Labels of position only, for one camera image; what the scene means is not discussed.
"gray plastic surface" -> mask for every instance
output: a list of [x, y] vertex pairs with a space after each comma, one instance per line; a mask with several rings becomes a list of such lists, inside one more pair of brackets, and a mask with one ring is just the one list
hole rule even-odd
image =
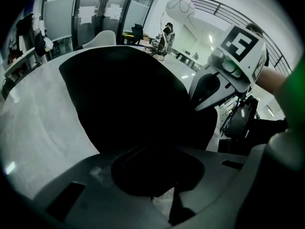
[[[220, 218], [226, 216], [223, 215], [225, 211], [220, 209], [221, 204], [227, 206], [227, 203], [232, 203], [226, 207], [226, 210], [230, 208], [226, 213], [236, 216], [251, 187], [262, 151], [254, 149], [247, 158], [187, 147], [177, 148], [197, 157], [205, 167], [205, 175], [196, 188], [181, 193], [183, 206], [199, 214], [177, 228], [198, 228], [198, 223], [202, 225], [207, 220], [219, 226], [220, 221], [223, 221]], [[110, 173], [111, 164], [130, 150], [95, 155], [79, 162], [44, 187], [34, 202], [45, 209], [71, 182], [78, 182], [86, 188], [65, 218], [64, 223], [67, 225], [80, 229], [170, 227], [167, 218], [153, 205], [151, 198], [130, 196], [114, 184]], [[226, 159], [246, 163], [242, 170], [237, 170], [220, 164]]]

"black cable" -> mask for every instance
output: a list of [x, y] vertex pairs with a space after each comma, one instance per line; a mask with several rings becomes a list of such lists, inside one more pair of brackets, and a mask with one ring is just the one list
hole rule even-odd
[[223, 125], [221, 126], [221, 128], [220, 128], [220, 134], [222, 133], [221, 136], [224, 135], [225, 131], [227, 130], [227, 128], [231, 122], [232, 117], [236, 113], [238, 106], [239, 106], [239, 101], [240, 101], [240, 98], [237, 98], [236, 106], [232, 109], [232, 112], [228, 115], [228, 117], [224, 121]]
[[153, 42], [154, 41], [152, 41], [152, 45], [153, 45], [152, 47], [145, 47], [145, 49], [150, 52], [151, 56], [154, 56], [156, 54], [165, 56], [167, 54], [167, 52], [162, 52], [162, 51], [158, 50], [158, 48], [153, 44]]

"glass wall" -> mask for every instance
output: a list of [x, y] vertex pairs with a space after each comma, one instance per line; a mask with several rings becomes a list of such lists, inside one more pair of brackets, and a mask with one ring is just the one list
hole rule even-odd
[[124, 32], [131, 32], [134, 24], [144, 25], [146, 15], [148, 13], [149, 7], [152, 0], [132, 0], [127, 12]]
[[[106, 9], [104, 16], [105, 18], [103, 19], [102, 23], [102, 29], [103, 31], [105, 30], [111, 30], [115, 33], [117, 36], [119, 31], [119, 24], [120, 21], [122, 21], [121, 16], [123, 15], [124, 8], [126, 8], [128, 0], [108, 0], [106, 4]], [[117, 9], [119, 11], [118, 14], [112, 14], [113, 9]]]
[[44, 0], [42, 15], [53, 48], [46, 53], [48, 61], [72, 52], [71, 15], [74, 0]]
[[80, 0], [74, 14], [74, 25], [77, 30], [77, 43], [83, 45], [96, 36], [95, 26], [100, 0]]

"person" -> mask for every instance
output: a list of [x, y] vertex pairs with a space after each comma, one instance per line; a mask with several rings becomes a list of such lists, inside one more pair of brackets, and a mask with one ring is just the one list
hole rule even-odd
[[196, 59], [196, 60], [198, 60], [198, 59], [199, 59], [199, 55], [198, 55], [198, 53], [195, 53], [195, 55], [193, 56], [193, 59]]
[[[169, 34], [173, 33], [173, 24], [168, 22], [163, 30], [165, 37], [167, 37]], [[158, 50], [161, 51], [164, 48], [165, 41], [163, 36], [161, 35], [161, 40], [159, 43]]]
[[[258, 35], [259, 37], [263, 38], [264, 31], [257, 24], [249, 23], [249, 24], [247, 24], [246, 29], [252, 31], [253, 33]], [[265, 66], [267, 66], [267, 67], [269, 66], [269, 52], [268, 52], [267, 48], [266, 48], [266, 62], [265, 62]]]

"round table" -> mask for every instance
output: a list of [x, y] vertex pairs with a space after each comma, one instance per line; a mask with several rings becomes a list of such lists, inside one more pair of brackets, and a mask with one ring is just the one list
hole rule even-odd
[[[31, 72], [12, 89], [0, 111], [0, 158], [4, 168], [12, 170], [7, 175], [10, 183], [29, 198], [77, 162], [98, 154], [58, 69], [86, 50], [90, 49], [65, 54]], [[163, 64], [189, 90], [195, 72], [170, 55]]]

